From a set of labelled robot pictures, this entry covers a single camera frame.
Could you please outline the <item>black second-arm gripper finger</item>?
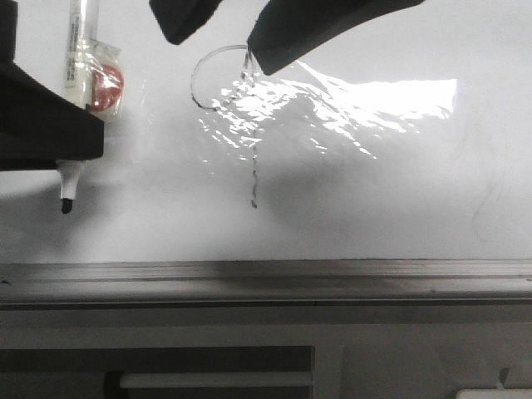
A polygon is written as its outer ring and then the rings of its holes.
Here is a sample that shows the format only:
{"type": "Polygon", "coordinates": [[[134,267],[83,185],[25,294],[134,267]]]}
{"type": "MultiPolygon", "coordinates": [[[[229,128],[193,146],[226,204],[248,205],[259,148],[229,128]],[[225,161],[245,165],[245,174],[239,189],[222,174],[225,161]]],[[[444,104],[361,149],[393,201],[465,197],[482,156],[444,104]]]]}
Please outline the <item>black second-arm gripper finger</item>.
{"type": "Polygon", "coordinates": [[[180,45],[209,21],[221,0],[150,0],[166,41],[180,45]]]}

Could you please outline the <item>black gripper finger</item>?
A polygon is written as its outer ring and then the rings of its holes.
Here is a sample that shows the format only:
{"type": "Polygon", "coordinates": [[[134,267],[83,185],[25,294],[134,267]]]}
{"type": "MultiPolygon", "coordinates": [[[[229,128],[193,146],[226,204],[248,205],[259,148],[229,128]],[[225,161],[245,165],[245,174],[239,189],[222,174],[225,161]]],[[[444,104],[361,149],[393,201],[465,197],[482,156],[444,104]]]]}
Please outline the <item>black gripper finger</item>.
{"type": "Polygon", "coordinates": [[[410,7],[417,0],[279,0],[258,16],[247,45],[270,76],[345,31],[410,7]]]}
{"type": "Polygon", "coordinates": [[[1,2],[1,170],[54,170],[103,156],[104,125],[14,62],[17,2],[1,2]]]}

